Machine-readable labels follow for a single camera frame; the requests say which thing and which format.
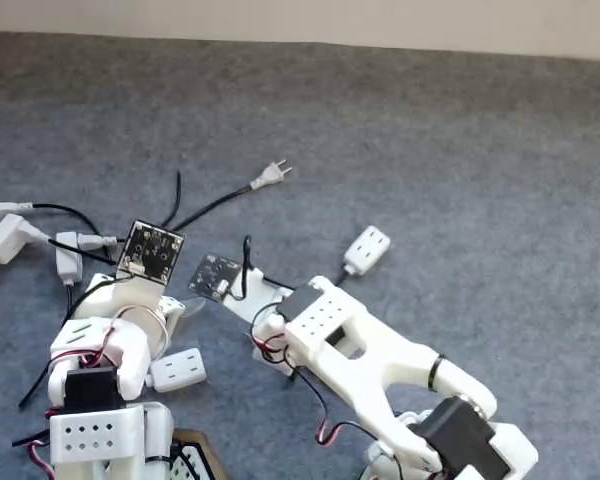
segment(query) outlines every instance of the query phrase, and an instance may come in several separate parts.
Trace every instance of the black circuit board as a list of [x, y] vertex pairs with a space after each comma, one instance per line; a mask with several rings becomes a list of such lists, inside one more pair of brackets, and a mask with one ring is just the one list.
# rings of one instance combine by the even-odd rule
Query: black circuit board
[[118, 270], [166, 285], [183, 242], [182, 235], [136, 220], [120, 255]]
[[241, 271], [240, 263], [208, 253], [193, 274], [189, 289], [201, 297], [219, 302], [223, 296], [218, 292], [220, 283], [226, 280], [229, 286], [233, 285]]

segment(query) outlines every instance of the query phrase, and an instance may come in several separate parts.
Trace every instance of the black wire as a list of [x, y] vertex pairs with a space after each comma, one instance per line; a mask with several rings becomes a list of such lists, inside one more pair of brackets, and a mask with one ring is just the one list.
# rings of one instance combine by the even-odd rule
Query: black wire
[[116, 284], [116, 283], [126, 282], [128, 280], [131, 280], [133, 277], [134, 277], [134, 275], [129, 275], [128, 277], [114, 278], [113, 280], [105, 280], [104, 282], [100, 282], [98, 285], [96, 285], [95, 287], [93, 287], [91, 290], [87, 290], [86, 292], [84, 292], [73, 303], [73, 305], [71, 306], [71, 308], [69, 310], [67, 310], [67, 313], [64, 316], [64, 319], [62, 320], [62, 326], [64, 327], [64, 324], [67, 323], [67, 321], [73, 316], [74, 313], [76, 313], [76, 310], [78, 309], [78, 307], [80, 305], [82, 305], [82, 303], [87, 298], [89, 298], [90, 295], [94, 294], [95, 292], [97, 292], [101, 288], [108, 287], [109, 285], [113, 285], [113, 284]]
[[173, 220], [173, 217], [176, 216], [176, 213], [178, 213], [178, 210], [180, 209], [180, 199], [182, 197], [182, 175], [180, 174], [180, 170], [178, 170], [176, 172], [176, 199], [173, 202], [173, 208], [171, 209], [171, 212], [169, 213], [169, 215], [167, 215], [167, 218], [165, 218], [162, 223], [160, 224], [161, 227], [166, 227], [167, 225], [169, 225], [169, 222], [171, 222], [171, 220]]
[[25, 437], [23, 439], [11, 442], [11, 446], [12, 447], [21, 447], [22, 445], [26, 445], [35, 440], [42, 440], [43, 438], [47, 438], [47, 437], [49, 437], [49, 429], [48, 428], [41, 430], [38, 433], [34, 433], [33, 435], [29, 435], [28, 437]]
[[329, 442], [333, 439], [333, 436], [336, 435], [336, 433], [338, 432], [338, 429], [345, 425], [357, 428], [361, 432], [363, 432], [366, 435], [368, 435], [369, 437], [371, 437], [374, 441], [378, 440], [378, 437], [376, 437], [373, 433], [371, 433], [369, 430], [364, 428], [362, 425], [360, 425], [359, 423], [356, 423], [356, 422], [348, 421], [348, 420], [344, 421], [344, 422], [336, 423], [331, 428], [329, 433], [321, 439], [320, 438], [320, 430], [322, 429], [323, 426], [326, 425], [327, 419], [329, 418], [329, 408], [327, 407], [327, 402], [325, 401], [322, 394], [318, 391], [318, 389], [311, 383], [311, 381], [309, 381], [309, 379], [305, 375], [303, 375], [302, 372], [299, 371], [298, 367], [294, 367], [293, 365], [291, 365], [289, 363], [289, 361], [287, 360], [287, 349], [286, 348], [284, 349], [283, 358], [284, 358], [286, 364], [289, 365], [289, 367], [291, 367], [294, 370], [295, 374], [298, 377], [300, 377], [302, 380], [304, 380], [304, 382], [309, 386], [309, 388], [313, 391], [315, 396], [320, 401], [320, 405], [322, 406], [322, 409], [324, 411], [324, 416], [322, 417], [322, 421], [320, 422], [320, 429], [318, 430], [318, 432], [315, 435], [315, 440], [316, 440], [316, 442], [318, 442], [319, 445], [325, 446], [325, 445], [329, 444]]
[[[87, 217], [81, 211], [76, 210], [75, 208], [67, 207], [65, 205], [58, 205], [57, 203], [34, 203], [32, 204], [32, 206], [33, 208], [47, 208], [51, 210], [61, 210], [63, 212], [70, 213], [82, 220], [82, 222], [85, 225], [87, 225], [94, 234], [102, 236], [100, 231], [96, 228], [95, 224], [89, 219], [89, 217]], [[107, 247], [102, 247], [102, 252], [109, 260], [111, 260], [111, 252], [109, 252], [109, 249]]]
[[251, 322], [251, 325], [249, 327], [249, 336], [251, 337], [251, 340], [253, 341], [253, 343], [258, 347], [258, 344], [256, 343], [256, 337], [253, 336], [253, 327], [256, 324], [256, 321], [258, 320], [258, 317], [262, 314], [262, 312], [264, 312], [266, 309], [271, 308], [273, 306], [276, 305], [280, 305], [282, 302], [271, 302], [266, 304], [264, 307], [262, 307], [260, 310], [258, 310], [258, 312], [253, 316], [253, 321]]
[[187, 456], [184, 454], [182, 449], [180, 449], [180, 451], [178, 452], [178, 457], [180, 457], [180, 460], [182, 460], [184, 462], [184, 464], [187, 466], [187, 470], [189, 470], [189, 473], [191, 474], [191, 476], [195, 480], [200, 480], [200, 475], [198, 475], [198, 472], [196, 472], [196, 469], [193, 467], [193, 465], [191, 465], [191, 462], [189, 461]]
[[[82, 303], [87, 298], [89, 298], [90, 295], [92, 295], [93, 293], [95, 293], [96, 291], [98, 291], [101, 288], [107, 287], [109, 285], [113, 285], [114, 283], [125, 282], [127, 280], [131, 280], [131, 278], [133, 278], [133, 275], [131, 275], [129, 277], [115, 278], [113, 280], [105, 280], [104, 282], [99, 283], [92, 289], [84, 292], [80, 297], [78, 297], [78, 299], [73, 303], [73, 305], [71, 305], [71, 307], [67, 310], [67, 313], [65, 314], [64, 319], [62, 320], [62, 326], [64, 327], [64, 324], [67, 323], [67, 321], [73, 316], [74, 313], [76, 313], [76, 310], [78, 309], [78, 307], [80, 305], [82, 305]], [[27, 406], [27, 404], [29, 403], [29, 400], [31, 400], [31, 397], [33, 397], [33, 394], [40, 387], [40, 384], [44, 380], [44, 377], [46, 377], [47, 373], [49, 373], [49, 367], [51, 367], [51, 360], [49, 360], [47, 362], [45, 367], [42, 369], [42, 372], [40, 372], [40, 375], [38, 375], [38, 378], [36, 378], [36, 381], [33, 382], [33, 385], [31, 385], [31, 388], [27, 391], [25, 396], [22, 397], [22, 400], [20, 400], [20, 402], [18, 403], [18, 408], [22, 409]]]
[[87, 252], [86, 250], [72, 247], [71, 245], [67, 245], [66, 243], [58, 242], [53, 238], [49, 238], [47, 242], [49, 242], [54, 247], [61, 248], [62, 250], [68, 250], [69, 252], [77, 253], [79, 255], [82, 255], [83, 257], [88, 257], [93, 260], [97, 260], [98, 262], [106, 263], [107, 265], [116, 265], [116, 262], [114, 262], [110, 258], [101, 257], [100, 255], [96, 255], [95, 253]]
[[179, 231], [179, 230], [182, 230], [184, 227], [192, 224], [197, 219], [199, 219], [203, 215], [209, 213], [214, 208], [222, 205], [223, 203], [228, 202], [229, 200], [232, 200], [232, 199], [234, 199], [236, 197], [239, 197], [240, 195], [244, 195], [245, 193], [249, 193], [252, 190], [253, 189], [251, 188], [251, 185], [246, 185], [246, 186], [244, 186], [244, 187], [236, 190], [235, 192], [231, 192], [231, 193], [225, 195], [224, 197], [220, 197], [218, 200], [214, 200], [209, 205], [206, 205], [206, 206], [202, 207], [200, 210], [194, 212], [193, 214], [191, 214], [190, 216], [188, 216], [187, 218], [185, 218], [184, 220], [182, 220], [175, 227], [171, 228], [171, 230], [176, 231], [176, 232]]
[[340, 271], [333, 284], [336, 287], [339, 287], [342, 282], [344, 282], [349, 277], [349, 272], [347, 272], [344, 268]]
[[67, 285], [67, 312], [71, 310], [71, 306], [73, 305], [73, 285]]
[[264, 276], [264, 277], [262, 277], [262, 280], [264, 280], [267, 283], [271, 283], [273, 285], [276, 285], [278, 287], [288, 288], [289, 290], [295, 290], [296, 289], [295, 287], [291, 287], [291, 286], [287, 285], [286, 283], [282, 283], [282, 282], [279, 282], [278, 280], [274, 280], [271, 277]]

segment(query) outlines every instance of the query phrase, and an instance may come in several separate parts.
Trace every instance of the black rubber band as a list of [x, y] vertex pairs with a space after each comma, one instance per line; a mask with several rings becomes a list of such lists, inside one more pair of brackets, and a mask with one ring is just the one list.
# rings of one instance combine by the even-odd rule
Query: black rubber band
[[447, 359], [447, 357], [445, 357], [444, 355], [442, 355], [442, 354], [438, 355], [438, 358], [436, 358], [436, 361], [433, 362], [433, 366], [431, 367], [431, 370], [429, 370], [429, 381], [427, 382], [427, 387], [432, 392], [436, 391], [436, 389], [433, 388], [433, 381], [436, 379], [436, 373], [438, 371], [438, 367], [440, 367], [440, 364], [442, 363], [442, 361], [446, 360], [446, 359]]
[[168, 463], [169, 465], [171, 465], [171, 459], [164, 455], [154, 455], [153, 457], [147, 457], [144, 459], [144, 463], [151, 463], [151, 462], [164, 462], [164, 463]]

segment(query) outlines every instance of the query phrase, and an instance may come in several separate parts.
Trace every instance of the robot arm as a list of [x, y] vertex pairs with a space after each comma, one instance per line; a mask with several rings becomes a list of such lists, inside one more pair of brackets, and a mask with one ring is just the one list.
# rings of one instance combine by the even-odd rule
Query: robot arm
[[[497, 409], [489, 389], [430, 347], [399, 335], [328, 279], [315, 277], [292, 293], [263, 284], [250, 288], [257, 296], [240, 301], [227, 294], [240, 291], [240, 266], [227, 272], [230, 261], [213, 258], [198, 268], [192, 289], [253, 321], [260, 348], [272, 347], [269, 363], [286, 374], [303, 365], [318, 376], [354, 409], [390, 462], [400, 462], [405, 480], [441, 471], [461, 480], [519, 480], [537, 462], [537, 451], [520, 430], [488, 422]], [[214, 273], [213, 265], [223, 273]], [[263, 283], [262, 277], [249, 270], [247, 282]], [[248, 317], [268, 304], [259, 318]], [[262, 358], [260, 348], [255, 355]], [[357, 351], [362, 355], [354, 356]], [[421, 424], [407, 428], [385, 394], [400, 383], [448, 398]], [[467, 422], [475, 431], [466, 430]]]

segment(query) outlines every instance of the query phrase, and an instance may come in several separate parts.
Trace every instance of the white wall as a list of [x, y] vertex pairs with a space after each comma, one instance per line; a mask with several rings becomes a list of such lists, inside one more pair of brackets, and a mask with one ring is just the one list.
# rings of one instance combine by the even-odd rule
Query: white wall
[[0, 30], [600, 59], [600, 0], [0, 0]]

